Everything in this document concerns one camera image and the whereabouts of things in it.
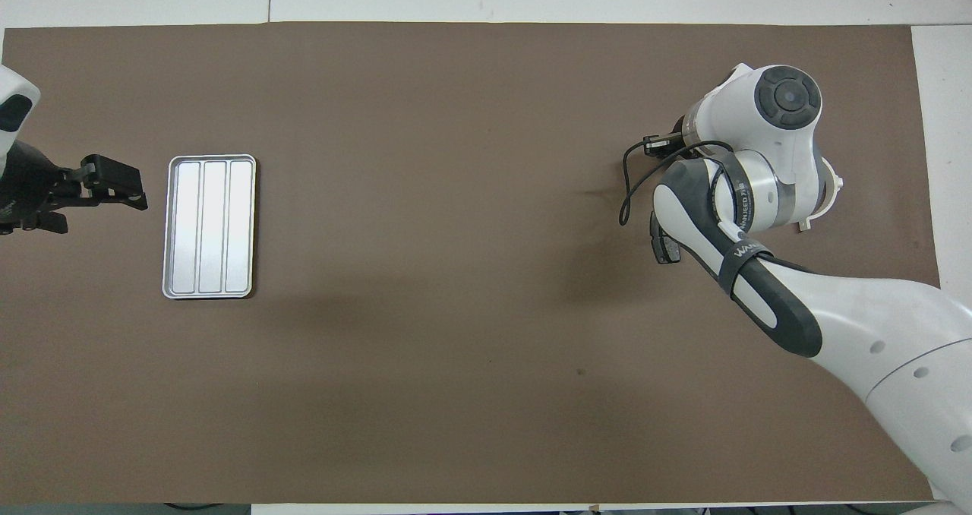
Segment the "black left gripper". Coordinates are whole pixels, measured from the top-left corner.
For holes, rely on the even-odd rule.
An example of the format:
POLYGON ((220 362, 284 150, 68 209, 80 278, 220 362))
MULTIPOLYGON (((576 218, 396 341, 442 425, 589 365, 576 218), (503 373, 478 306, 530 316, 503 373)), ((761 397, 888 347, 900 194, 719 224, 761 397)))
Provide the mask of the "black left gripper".
POLYGON ((15 141, 5 155, 1 179, 1 235, 41 230, 66 234, 65 215, 55 212, 51 199, 80 199, 82 186, 98 203, 117 203, 148 210, 141 170, 98 154, 80 162, 80 183, 72 170, 59 168, 37 148, 15 141))

